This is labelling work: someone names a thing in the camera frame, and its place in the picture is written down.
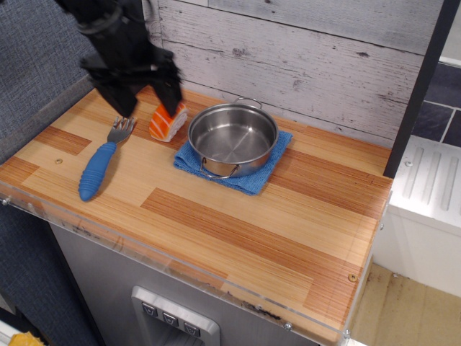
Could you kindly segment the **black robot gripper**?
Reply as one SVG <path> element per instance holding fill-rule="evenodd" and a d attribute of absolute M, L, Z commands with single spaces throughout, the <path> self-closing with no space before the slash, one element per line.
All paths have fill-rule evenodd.
<path fill-rule="evenodd" d="M 96 50 L 81 59 L 81 67 L 101 76 L 93 77 L 92 84 L 114 110 L 123 117 L 134 112 L 138 82 L 120 81 L 133 76 L 152 81 L 161 104 L 170 116 L 175 116 L 182 91 L 174 54 L 150 42 L 144 21 L 126 14 L 105 14 L 93 22 L 82 22 L 79 32 Z"/>

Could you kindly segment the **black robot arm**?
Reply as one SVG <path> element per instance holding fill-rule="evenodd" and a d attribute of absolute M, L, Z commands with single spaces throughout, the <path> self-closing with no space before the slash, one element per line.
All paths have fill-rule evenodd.
<path fill-rule="evenodd" d="M 170 116 L 182 100 L 174 54 L 149 40 L 140 1 L 59 1 L 95 53 L 80 60 L 93 86 L 123 117 L 130 117 L 136 94 L 153 87 Z"/>

